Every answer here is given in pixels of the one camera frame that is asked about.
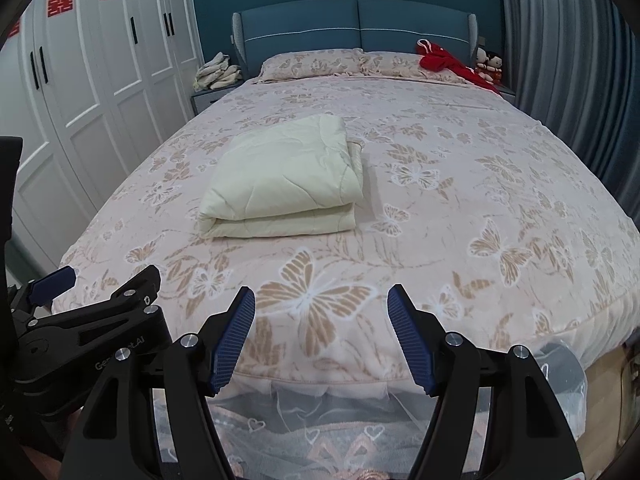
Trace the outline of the grey-blue curtain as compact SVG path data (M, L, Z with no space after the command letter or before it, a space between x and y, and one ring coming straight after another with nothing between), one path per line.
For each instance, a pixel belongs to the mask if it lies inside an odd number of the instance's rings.
M639 218L639 37L613 0L502 0L516 106Z

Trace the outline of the small doll figures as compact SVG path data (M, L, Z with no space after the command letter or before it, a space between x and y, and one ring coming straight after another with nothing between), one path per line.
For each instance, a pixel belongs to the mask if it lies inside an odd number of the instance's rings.
M476 48L475 56L475 73L491 84L501 84L502 57L483 47Z

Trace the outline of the red fabric item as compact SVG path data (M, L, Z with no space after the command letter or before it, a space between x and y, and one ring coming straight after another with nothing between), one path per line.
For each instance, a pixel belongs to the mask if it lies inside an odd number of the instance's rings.
M451 70L457 76L472 82L477 87L497 93L497 88L486 78L480 76L475 70L464 65L451 53L438 44L427 39L419 39L416 42L416 53L420 55L420 67L430 72Z

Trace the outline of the floral pillow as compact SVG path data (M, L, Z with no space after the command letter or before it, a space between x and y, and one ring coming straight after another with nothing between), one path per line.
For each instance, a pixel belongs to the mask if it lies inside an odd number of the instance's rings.
M325 76L373 76L463 84L463 77L451 68L438 72L423 68L421 58L414 53L364 52L359 48L280 53L262 63L254 84Z

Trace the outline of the stack of folded cloths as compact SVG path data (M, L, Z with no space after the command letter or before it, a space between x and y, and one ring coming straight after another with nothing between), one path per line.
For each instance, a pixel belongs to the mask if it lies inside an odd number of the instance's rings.
M193 89L195 91L223 89L237 84L242 79L239 66L230 62L228 54L218 52L196 71Z

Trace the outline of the blue upholstered headboard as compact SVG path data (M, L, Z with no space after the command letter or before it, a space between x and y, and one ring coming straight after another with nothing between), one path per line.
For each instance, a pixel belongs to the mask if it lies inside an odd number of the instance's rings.
M412 52L427 39L465 64L478 41L473 13L405 0L297 0L235 12L232 44L243 75L273 55L326 49Z

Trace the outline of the cream quilted padded garment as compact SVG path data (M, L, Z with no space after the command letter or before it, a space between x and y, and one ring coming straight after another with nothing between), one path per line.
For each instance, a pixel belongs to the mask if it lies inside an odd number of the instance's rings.
M235 138L198 211L211 238L332 234L356 228L362 146L342 118L312 115Z

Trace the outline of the clear plastic storage bag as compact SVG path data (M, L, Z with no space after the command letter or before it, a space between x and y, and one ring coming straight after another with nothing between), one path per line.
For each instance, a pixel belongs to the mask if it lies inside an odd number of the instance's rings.
M535 341L532 352L578 440L586 431L588 382L585 370L572 349L561 339Z

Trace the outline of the blue bedside table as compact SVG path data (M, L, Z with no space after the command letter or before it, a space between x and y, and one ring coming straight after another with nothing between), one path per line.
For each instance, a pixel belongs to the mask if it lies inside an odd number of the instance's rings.
M193 93L190 97L193 113L195 115L201 114L207 107L216 103L236 88L241 87L242 84L242 81L238 81L228 87L200 90Z

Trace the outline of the white wardrobe with red decals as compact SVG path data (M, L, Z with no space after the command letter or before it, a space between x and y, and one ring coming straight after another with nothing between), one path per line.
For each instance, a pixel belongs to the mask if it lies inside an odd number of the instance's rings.
M1 131L23 140L14 233L42 272L193 115L193 0L32 0L1 50Z

